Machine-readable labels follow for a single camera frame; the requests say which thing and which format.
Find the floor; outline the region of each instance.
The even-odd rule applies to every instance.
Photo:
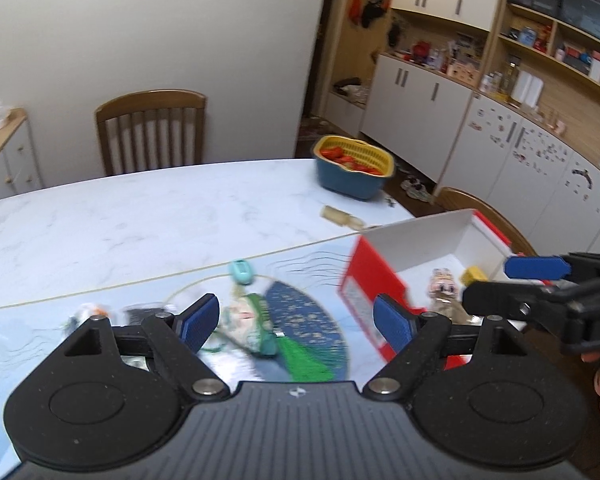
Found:
[[[312,147],[317,139],[323,135],[336,134],[346,135],[336,126],[328,123],[321,118],[305,118],[302,120],[296,146],[296,158],[310,158]],[[410,168],[407,164],[400,164],[403,169],[418,175],[417,170]],[[405,173],[397,171],[396,175],[390,179],[384,186],[384,190],[407,209],[415,217],[420,218],[432,214],[443,212],[439,206],[421,202],[407,196],[402,190],[400,183],[404,180]],[[427,182],[422,176],[427,190],[432,191],[432,182]],[[557,349],[555,339],[543,330],[531,329],[525,333],[525,339],[534,346],[541,354],[551,361],[560,371],[576,384],[584,396],[591,417],[586,429],[585,436],[578,447],[574,450],[570,460],[573,465],[580,469],[588,478],[600,480],[600,410],[598,409],[599,399],[593,390],[593,376],[596,368],[590,364],[584,364],[579,356],[564,356]]]

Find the gray gripper base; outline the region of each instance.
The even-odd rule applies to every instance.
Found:
[[[362,397],[354,383],[243,383],[224,402],[199,404],[162,448],[95,473],[26,463],[9,480],[584,480],[563,462],[496,472],[424,440],[402,407]]]

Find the wooden chair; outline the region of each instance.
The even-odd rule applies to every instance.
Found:
[[[511,241],[511,251],[525,253],[526,256],[538,256],[531,244],[509,220],[478,197],[453,187],[443,187],[436,197],[436,204],[448,211],[477,209]]]
[[[95,116],[107,176],[201,164],[205,107],[206,96],[189,90],[136,92],[103,104]]]

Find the dining table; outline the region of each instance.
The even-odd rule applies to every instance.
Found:
[[[254,160],[123,174],[0,200],[0,308],[119,286],[413,216],[379,192],[322,188],[311,159]]]

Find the metal bolt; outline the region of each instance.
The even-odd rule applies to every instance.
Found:
[[[397,392],[398,388],[400,388],[400,383],[391,377],[378,377],[371,381],[368,386],[376,394],[388,395]]]
[[[218,379],[199,379],[193,383],[193,391],[200,395],[217,395],[224,390],[224,383]]]

